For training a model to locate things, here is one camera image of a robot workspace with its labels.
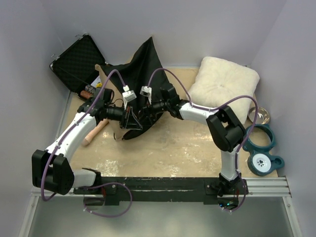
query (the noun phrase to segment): black cloth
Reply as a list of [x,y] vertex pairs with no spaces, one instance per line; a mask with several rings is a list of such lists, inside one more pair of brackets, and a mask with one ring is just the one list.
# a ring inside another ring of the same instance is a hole
[[[129,89],[134,90],[137,98],[130,104],[133,107],[133,111],[136,115],[146,105],[147,101],[146,97],[140,95],[140,90],[142,86],[147,85],[153,71],[161,67],[162,65],[158,58],[152,37],[150,37],[139,47],[130,63],[110,67],[101,66],[105,75],[108,75],[113,69],[117,69],[122,75],[125,84],[128,85]],[[113,74],[110,80],[120,93],[124,92],[122,83],[118,75]],[[163,70],[155,73],[150,87],[152,88],[152,101],[155,102],[159,99],[162,99],[160,88],[170,87],[167,75]],[[123,139],[129,140],[134,137],[138,137],[139,135],[146,132],[153,125],[152,123],[149,123],[147,119],[140,120],[140,123],[143,126],[143,130],[128,131],[124,134]]]

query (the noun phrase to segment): white cushion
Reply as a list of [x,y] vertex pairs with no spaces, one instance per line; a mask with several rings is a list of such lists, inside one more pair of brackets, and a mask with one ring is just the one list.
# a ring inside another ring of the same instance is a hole
[[[205,57],[189,94],[197,105],[218,107],[236,96],[253,96],[258,82],[259,75],[253,69],[225,59]],[[242,98],[229,104],[243,124],[250,103],[250,99]]]

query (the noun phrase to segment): gray wall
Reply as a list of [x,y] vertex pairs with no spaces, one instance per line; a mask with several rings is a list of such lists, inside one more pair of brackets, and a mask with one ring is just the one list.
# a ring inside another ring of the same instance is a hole
[[165,66],[204,56],[250,64],[286,0],[41,0],[65,47],[90,33],[106,59],[123,63],[154,36]]
[[[123,201],[94,211],[113,215],[127,206]],[[82,197],[55,197],[49,205],[39,200],[30,237],[293,236],[281,197],[250,197],[232,215],[202,202],[136,201],[123,216],[107,219],[82,209]]]
[[29,201],[31,156],[55,136],[67,90],[50,72],[61,43],[38,0],[0,1],[0,230],[17,236]]
[[276,152],[285,160],[295,210],[305,236],[316,226],[316,2],[288,0],[252,63],[257,97],[270,111]]

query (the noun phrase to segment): pet bowl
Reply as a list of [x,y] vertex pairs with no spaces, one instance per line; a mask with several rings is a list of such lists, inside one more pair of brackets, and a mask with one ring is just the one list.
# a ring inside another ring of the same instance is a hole
[[[256,108],[255,107],[250,108],[250,110],[248,112],[248,118],[252,122],[253,122],[253,120],[255,118],[255,112],[256,112]],[[259,107],[258,108],[258,116],[257,116],[256,124],[267,124],[269,122],[270,122],[270,114],[264,108]]]

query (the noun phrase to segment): white arm segment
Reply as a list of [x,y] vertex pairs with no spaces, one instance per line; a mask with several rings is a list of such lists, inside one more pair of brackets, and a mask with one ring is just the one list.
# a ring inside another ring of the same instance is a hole
[[202,123],[202,124],[205,124],[205,125],[207,125],[206,119],[210,115],[215,114],[217,111],[218,110],[210,112],[210,111],[205,111],[205,110],[201,110],[201,109],[196,109],[196,108],[193,108],[190,105],[190,103],[184,104],[181,107],[181,109],[179,110],[179,112],[181,114],[181,117],[184,120],[191,120],[191,121],[199,122],[199,123]]
[[228,181],[234,180],[237,178],[236,169],[239,172],[239,153],[237,153],[237,167],[235,167],[235,155],[238,146],[236,146],[232,152],[221,151],[222,157],[222,170],[221,175]]
[[[84,115],[84,112],[77,113],[72,123],[66,128],[66,130],[61,134],[61,136],[46,149],[48,153],[52,153],[60,138],[65,134],[65,132],[74,125],[79,118]],[[57,150],[56,155],[63,154],[70,163],[76,149],[80,146],[86,135],[92,131],[96,126],[96,120],[90,115],[86,115],[84,119],[68,134],[68,136],[62,142],[60,148]],[[81,169],[74,171],[75,181],[73,183],[73,188],[92,186],[96,177],[93,171]]]
[[[213,115],[217,112],[218,110],[210,112],[210,111],[205,111],[201,109],[196,109],[196,108],[193,108],[190,105],[190,103],[186,103],[180,109],[180,115],[184,120],[192,120],[192,121],[199,122],[205,125],[207,125],[206,119],[210,115]],[[236,150],[237,150],[237,147],[235,147],[232,152],[221,151],[221,157],[222,157],[221,175],[228,181],[234,180],[238,176],[236,173],[236,168],[235,168]]]

